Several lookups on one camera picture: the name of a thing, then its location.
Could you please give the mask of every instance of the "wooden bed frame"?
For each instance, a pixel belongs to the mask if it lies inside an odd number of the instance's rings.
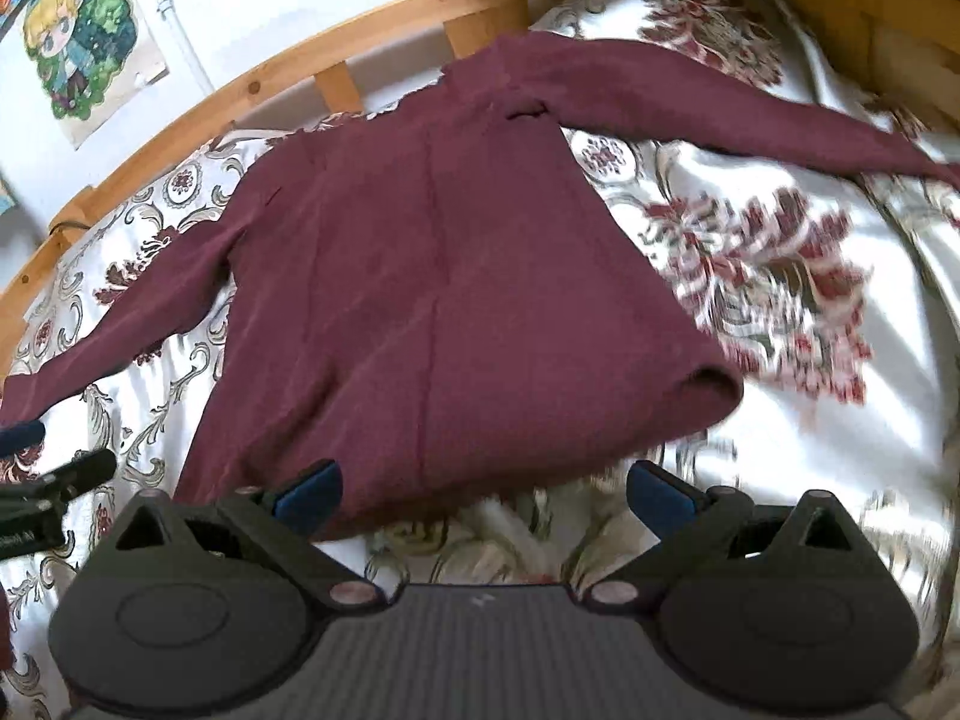
[[[350,57],[437,25],[443,25],[454,55],[467,56],[500,33],[526,29],[529,1],[395,1],[290,47],[187,111],[52,220],[49,238],[0,295],[0,371],[10,369],[32,300],[83,230],[237,119],[311,76],[331,112],[361,111]],[[960,124],[960,0],[788,1],[839,71],[868,89],[901,95],[921,115]]]

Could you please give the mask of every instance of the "cartoon character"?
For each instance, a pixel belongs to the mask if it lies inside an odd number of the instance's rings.
[[[83,0],[31,0],[24,20],[27,48],[46,59],[56,60],[44,81],[51,97],[68,110],[89,94],[89,78],[96,64],[93,53],[74,39],[77,16]]]

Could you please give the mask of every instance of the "long-sleeved shirt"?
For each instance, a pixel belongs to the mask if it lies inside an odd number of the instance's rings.
[[[739,374],[616,226],[561,125],[957,182],[906,139],[660,47],[503,37],[390,114],[286,138],[87,338],[8,378],[0,423],[190,330],[232,271],[182,501],[331,458],[344,501],[325,535],[342,535],[709,427],[736,408]]]

